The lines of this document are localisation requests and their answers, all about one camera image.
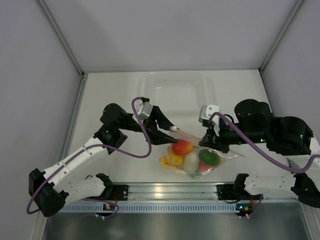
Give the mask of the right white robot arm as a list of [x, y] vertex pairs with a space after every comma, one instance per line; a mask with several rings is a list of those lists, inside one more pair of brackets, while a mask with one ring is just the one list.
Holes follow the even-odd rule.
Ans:
[[231, 195], [280, 195], [313, 207], [320, 206], [320, 144], [298, 117], [276, 117], [266, 102], [245, 99], [234, 108], [238, 122], [216, 105], [203, 105], [199, 122], [207, 128], [201, 147], [228, 153], [231, 145], [250, 145], [260, 156], [288, 171], [287, 176], [239, 173]]

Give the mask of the clear zip top bag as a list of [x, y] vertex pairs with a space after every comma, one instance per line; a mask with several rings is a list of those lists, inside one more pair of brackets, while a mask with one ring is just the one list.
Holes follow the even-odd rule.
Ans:
[[169, 135], [177, 143], [168, 145], [159, 158], [159, 166], [177, 174], [199, 179], [219, 168], [225, 162], [235, 160], [244, 155], [230, 150], [227, 153], [199, 146], [200, 138], [172, 127]]

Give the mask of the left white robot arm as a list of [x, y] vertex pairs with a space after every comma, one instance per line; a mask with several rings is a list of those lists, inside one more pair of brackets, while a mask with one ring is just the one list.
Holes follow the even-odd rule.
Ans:
[[[108, 104], [102, 113], [100, 129], [78, 150], [44, 170], [38, 168], [28, 177], [28, 193], [31, 197], [26, 212], [31, 205], [44, 217], [57, 214], [66, 204], [80, 200], [107, 201], [115, 198], [115, 185], [104, 173], [89, 174], [87, 171], [98, 160], [105, 160], [112, 153], [144, 159], [152, 152], [152, 146], [177, 143], [177, 139], [164, 133], [176, 132], [178, 128], [149, 99], [140, 97], [140, 108], [135, 108], [137, 98], [132, 100], [132, 113], [126, 112], [116, 103]], [[127, 140], [122, 130], [143, 133], [148, 144], [148, 152], [137, 155], [121, 150]]]

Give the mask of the green fake avocado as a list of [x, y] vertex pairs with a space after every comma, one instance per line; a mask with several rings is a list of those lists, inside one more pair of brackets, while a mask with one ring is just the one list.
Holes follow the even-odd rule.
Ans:
[[214, 151], [209, 151], [207, 149], [202, 149], [198, 153], [199, 159], [210, 166], [218, 166], [220, 164], [220, 156]]

